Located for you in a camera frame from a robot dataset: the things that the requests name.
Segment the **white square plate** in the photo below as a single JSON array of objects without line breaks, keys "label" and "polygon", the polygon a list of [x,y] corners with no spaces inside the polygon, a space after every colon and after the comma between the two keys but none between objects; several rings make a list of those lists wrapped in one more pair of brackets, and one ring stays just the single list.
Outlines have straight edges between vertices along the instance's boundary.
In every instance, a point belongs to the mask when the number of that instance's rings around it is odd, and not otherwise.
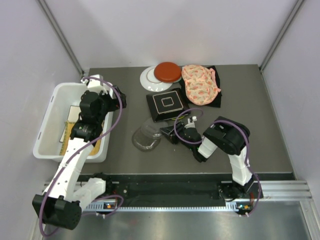
[{"label": "white square plate", "polygon": [[64,124],[64,129],[62,131],[62,135],[61,135],[61,138],[59,140],[60,143],[63,143],[63,141],[65,139],[68,123],[71,123],[71,124],[76,123],[78,118],[79,118],[80,111],[81,111],[81,109],[80,109],[79,106],[76,106],[76,105],[71,105],[70,106],[69,112],[68,112],[68,116],[67,116],[67,119],[66,119],[65,124]]}]

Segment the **clear glass plate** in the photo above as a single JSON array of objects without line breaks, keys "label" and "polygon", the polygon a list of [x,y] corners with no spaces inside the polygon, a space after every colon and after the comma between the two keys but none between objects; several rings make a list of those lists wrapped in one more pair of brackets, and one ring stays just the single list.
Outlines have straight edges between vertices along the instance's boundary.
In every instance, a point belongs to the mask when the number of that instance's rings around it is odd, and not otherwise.
[{"label": "clear glass plate", "polygon": [[161,128],[168,126],[165,121],[154,122],[152,118],[149,118],[132,135],[132,144],[142,152],[150,152],[161,142],[163,137]]}]

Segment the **black square plate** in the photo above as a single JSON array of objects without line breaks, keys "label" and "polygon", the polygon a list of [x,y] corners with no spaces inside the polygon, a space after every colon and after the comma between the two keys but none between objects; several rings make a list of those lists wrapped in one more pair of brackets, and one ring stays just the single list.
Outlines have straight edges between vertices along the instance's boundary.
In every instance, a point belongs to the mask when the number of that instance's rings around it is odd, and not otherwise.
[{"label": "black square plate", "polygon": [[180,88],[173,88],[161,93],[146,95],[146,101],[154,122],[177,118],[189,109],[186,98]]}]

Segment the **yellow woven square plate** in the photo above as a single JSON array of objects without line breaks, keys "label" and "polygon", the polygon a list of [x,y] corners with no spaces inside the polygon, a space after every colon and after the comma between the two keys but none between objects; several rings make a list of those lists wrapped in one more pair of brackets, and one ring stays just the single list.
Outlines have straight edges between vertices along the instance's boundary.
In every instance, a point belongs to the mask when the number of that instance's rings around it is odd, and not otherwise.
[{"label": "yellow woven square plate", "polygon": [[[60,139],[62,141],[62,146],[61,146],[61,149],[59,152],[60,156],[64,156],[67,151],[68,141],[70,138],[71,130],[74,127],[74,125],[75,125],[75,122],[69,122],[69,121],[65,122],[65,128],[64,128],[62,137]],[[98,140],[95,143],[95,146],[94,146],[93,150],[90,152],[89,156],[96,155],[100,150],[100,146],[101,146],[101,140]]]}]

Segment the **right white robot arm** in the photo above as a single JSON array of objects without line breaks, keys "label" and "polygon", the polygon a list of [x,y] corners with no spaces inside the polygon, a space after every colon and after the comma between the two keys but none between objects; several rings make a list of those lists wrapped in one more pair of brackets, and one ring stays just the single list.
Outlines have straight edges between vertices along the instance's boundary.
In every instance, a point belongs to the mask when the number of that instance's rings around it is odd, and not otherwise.
[{"label": "right white robot arm", "polygon": [[254,182],[250,170],[248,144],[249,129],[238,122],[219,116],[203,134],[198,133],[196,116],[189,117],[187,124],[178,121],[171,126],[160,128],[160,132],[169,142],[183,144],[199,162],[206,162],[220,149],[228,155],[231,169],[233,192],[239,198],[245,198],[252,191]]}]

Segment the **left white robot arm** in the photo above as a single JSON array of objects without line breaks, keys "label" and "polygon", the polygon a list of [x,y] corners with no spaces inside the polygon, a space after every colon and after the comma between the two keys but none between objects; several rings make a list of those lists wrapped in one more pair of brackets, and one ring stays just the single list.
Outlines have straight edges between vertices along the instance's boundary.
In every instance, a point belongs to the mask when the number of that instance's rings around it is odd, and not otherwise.
[{"label": "left white robot arm", "polygon": [[79,103],[78,119],[71,129],[67,149],[53,179],[42,194],[36,194],[32,206],[38,216],[43,236],[43,224],[73,230],[80,222],[84,210],[98,196],[109,198],[114,191],[106,179],[93,177],[87,184],[75,190],[85,161],[97,141],[109,134],[103,131],[108,113],[126,108],[126,95],[117,86],[86,90]]}]

